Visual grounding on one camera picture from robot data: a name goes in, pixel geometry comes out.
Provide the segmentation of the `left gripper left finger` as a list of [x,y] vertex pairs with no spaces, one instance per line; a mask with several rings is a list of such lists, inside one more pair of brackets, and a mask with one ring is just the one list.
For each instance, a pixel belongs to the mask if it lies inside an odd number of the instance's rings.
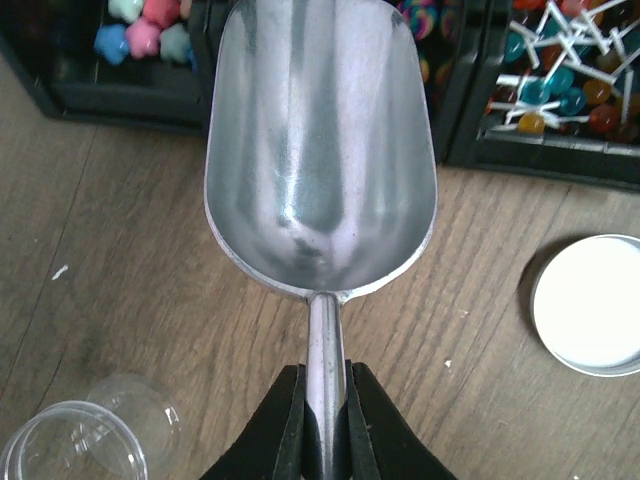
[[232,446],[202,476],[211,479],[300,479],[305,367],[285,366]]

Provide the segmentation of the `black three-compartment candy bin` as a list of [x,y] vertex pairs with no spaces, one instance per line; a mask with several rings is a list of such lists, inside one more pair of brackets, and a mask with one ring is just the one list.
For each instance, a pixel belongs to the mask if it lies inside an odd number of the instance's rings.
[[287,114],[410,89],[414,55],[438,162],[639,186],[635,1],[5,1],[1,52],[47,116],[206,134],[211,107]]

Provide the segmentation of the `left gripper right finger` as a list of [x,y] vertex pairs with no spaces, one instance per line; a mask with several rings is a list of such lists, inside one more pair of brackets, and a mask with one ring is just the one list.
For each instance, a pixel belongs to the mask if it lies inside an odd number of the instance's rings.
[[347,415],[354,479],[453,479],[418,439],[371,369],[347,363]]

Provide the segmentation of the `metal scoop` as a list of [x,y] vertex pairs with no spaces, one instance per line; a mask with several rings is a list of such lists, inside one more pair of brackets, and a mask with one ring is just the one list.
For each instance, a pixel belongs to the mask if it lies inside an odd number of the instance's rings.
[[340,310],[420,257],[437,210],[420,62],[400,12],[384,1],[236,3],[204,198],[233,262],[306,303],[306,477],[348,478]]

